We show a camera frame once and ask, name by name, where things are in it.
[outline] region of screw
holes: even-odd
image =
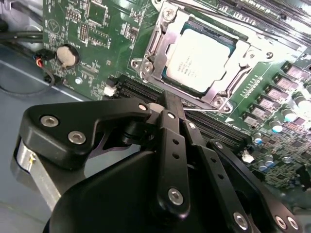
[[[298,224],[295,222],[295,220],[293,220],[291,217],[287,217],[287,219],[295,230],[299,229]]]
[[[169,199],[174,205],[181,205],[184,202],[183,195],[175,188],[169,189]]]
[[[86,136],[82,132],[72,131],[68,134],[68,139],[73,144],[81,145],[85,143]]]
[[[82,84],[82,83],[83,83],[83,80],[82,80],[80,77],[77,77],[77,78],[75,79],[75,82],[76,82],[76,84]]]
[[[132,62],[132,67],[137,68],[138,67],[138,63],[137,62]]]
[[[145,105],[139,104],[138,107],[139,107],[141,110],[143,110],[143,111],[146,111],[146,110],[147,110],[147,108],[146,108]]]
[[[190,128],[192,128],[193,130],[195,130],[195,125],[193,123],[189,123]]]
[[[282,229],[286,229],[286,223],[284,222],[283,219],[281,219],[279,216],[276,216],[276,223],[278,224],[278,226]]]
[[[228,106],[224,107],[224,111],[225,112],[229,112],[230,111],[230,108]]]
[[[166,21],[172,21],[175,18],[175,11],[171,8],[165,8],[163,10],[163,18]]]
[[[235,222],[238,224],[238,226],[241,227],[242,230],[246,231],[248,228],[248,224],[247,224],[246,219],[243,217],[243,215],[241,215],[238,212],[235,212],[233,214],[233,217],[234,217]]]
[[[58,119],[53,117],[53,116],[43,116],[40,119],[40,122],[42,125],[46,126],[46,127],[55,127],[58,125]]]
[[[222,149],[222,148],[223,148],[223,146],[222,146],[222,144],[221,144],[220,142],[215,142],[215,145],[216,145],[219,149]]]
[[[282,158],[282,161],[285,163],[285,164],[290,164],[292,162],[291,158],[290,157],[283,157]]]
[[[272,52],[267,52],[266,55],[267,55],[267,59],[273,58],[273,53]]]
[[[172,114],[172,113],[167,113],[167,115],[172,118],[172,119],[175,119],[175,116]]]

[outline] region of mounting hole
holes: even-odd
[[[175,159],[179,159],[179,155],[178,155],[178,154],[173,153],[173,157],[174,157]]]
[[[179,144],[179,142],[178,142],[176,139],[173,139],[173,142],[174,142],[176,145]]]

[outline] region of motherboard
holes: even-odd
[[[229,143],[266,183],[310,188],[311,2],[183,2],[45,0],[45,66],[92,100],[169,90],[195,123],[249,136]]]

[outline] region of black cable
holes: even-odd
[[[15,1],[11,3],[11,7],[19,12],[22,12],[23,14],[28,15],[34,22],[36,22],[39,25],[42,25],[43,20],[40,15],[38,15],[33,10],[29,9],[27,6],[22,4],[19,1]]]
[[[52,86],[55,84],[55,77],[45,67],[40,67],[40,68],[43,69],[44,72],[46,72],[49,75],[49,77],[51,78],[51,82],[50,82],[50,84],[47,87],[45,87],[45,88],[43,88],[41,90],[38,90],[38,91],[34,91],[34,92],[19,93],[19,92],[14,92],[14,91],[7,90],[7,89],[5,89],[4,87],[2,87],[0,85],[0,91],[2,91],[3,93],[5,93],[7,95],[14,96],[14,97],[33,97],[33,96],[41,95],[41,94],[51,90]]]
[[[43,32],[41,31],[19,31],[19,32],[0,32],[0,38],[2,37],[42,37]]]
[[[19,37],[19,38],[0,38],[0,43],[11,41],[11,42],[26,42],[26,43],[42,43],[42,38],[33,38],[33,37]]]

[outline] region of chip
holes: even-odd
[[[298,117],[298,118],[294,121],[294,123],[295,123],[296,125],[302,125],[303,123],[305,123],[305,120],[302,119],[302,118],[300,118],[300,117]]]
[[[274,106],[274,102],[266,98],[262,98],[258,101],[258,104],[264,108],[271,109]]]
[[[300,147],[300,146],[302,146],[303,145],[303,143],[302,142],[299,142],[299,141],[294,141],[293,143],[292,143],[292,146],[293,147]]]
[[[277,82],[276,82],[277,86],[283,88],[284,90],[288,90],[290,88],[297,88],[298,84],[293,83],[292,81],[286,79],[286,78],[280,78]]]
[[[204,93],[226,72],[230,48],[209,36],[186,29],[171,54],[172,50],[168,51],[166,75],[198,92]]]
[[[280,98],[287,98],[288,94],[282,92],[282,91],[278,91],[274,88],[271,88],[270,90],[267,91],[267,96],[275,99],[275,100],[279,100]]]
[[[296,79],[307,79],[309,77],[309,73],[296,67],[291,66],[286,72],[287,75],[292,76]]]
[[[266,112],[264,110],[256,107],[251,110],[251,113],[260,118],[264,118],[266,116]]]
[[[307,159],[311,159],[311,152],[308,151],[308,150],[306,150],[305,152],[303,152],[303,153],[301,154],[301,156],[303,156],[303,157],[305,157],[305,158],[307,158]]]

